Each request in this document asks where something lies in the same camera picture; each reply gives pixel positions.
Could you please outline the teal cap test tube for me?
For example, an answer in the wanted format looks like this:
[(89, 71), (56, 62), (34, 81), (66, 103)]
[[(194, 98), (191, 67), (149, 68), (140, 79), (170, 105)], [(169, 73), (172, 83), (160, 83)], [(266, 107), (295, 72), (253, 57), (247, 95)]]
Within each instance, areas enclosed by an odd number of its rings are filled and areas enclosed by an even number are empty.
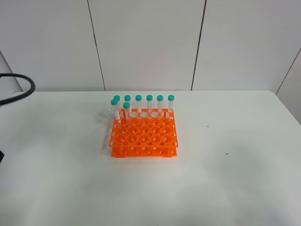
[(125, 110), (125, 117), (127, 124), (129, 125), (131, 123), (131, 115), (130, 115), (130, 104), (128, 102), (125, 102), (123, 104), (124, 110)]

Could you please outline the orange test tube rack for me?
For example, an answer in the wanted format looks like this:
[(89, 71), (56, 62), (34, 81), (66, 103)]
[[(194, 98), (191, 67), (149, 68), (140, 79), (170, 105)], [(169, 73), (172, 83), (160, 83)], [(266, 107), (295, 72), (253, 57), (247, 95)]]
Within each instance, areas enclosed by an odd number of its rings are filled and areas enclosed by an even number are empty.
[(147, 109), (138, 113), (132, 110), (132, 118), (127, 121), (123, 116), (114, 119), (109, 147), (111, 156), (126, 157), (175, 157), (179, 145), (174, 112), (163, 109), (158, 113), (153, 109), (148, 115)]

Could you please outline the back row tube far right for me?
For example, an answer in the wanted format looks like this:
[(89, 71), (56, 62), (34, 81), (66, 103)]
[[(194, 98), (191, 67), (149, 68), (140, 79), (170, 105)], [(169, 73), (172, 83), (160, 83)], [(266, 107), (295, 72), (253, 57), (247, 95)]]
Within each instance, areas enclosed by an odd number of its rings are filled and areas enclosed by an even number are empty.
[(168, 96), (168, 112), (172, 113), (173, 112), (173, 104), (174, 104), (174, 95), (169, 95)]

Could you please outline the back row tube far left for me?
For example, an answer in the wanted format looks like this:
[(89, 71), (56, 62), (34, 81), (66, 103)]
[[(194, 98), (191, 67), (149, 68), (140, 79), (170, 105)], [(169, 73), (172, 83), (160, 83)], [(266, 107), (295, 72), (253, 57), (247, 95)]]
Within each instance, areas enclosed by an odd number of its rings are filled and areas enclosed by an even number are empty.
[(117, 101), (120, 101), (120, 96), (119, 95), (115, 95), (114, 99), (117, 100)]

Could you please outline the second row tube left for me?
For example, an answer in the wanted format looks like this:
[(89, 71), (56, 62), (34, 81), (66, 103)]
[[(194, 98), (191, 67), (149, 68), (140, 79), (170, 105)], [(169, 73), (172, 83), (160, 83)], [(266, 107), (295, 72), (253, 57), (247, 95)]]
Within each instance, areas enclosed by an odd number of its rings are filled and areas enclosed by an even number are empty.
[(118, 107), (118, 101), (116, 99), (111, 100), (111, 106), (113, 108), (114, 117), (116, 120), (120, 120), (120, 114), (119, 114), (119, 107)]

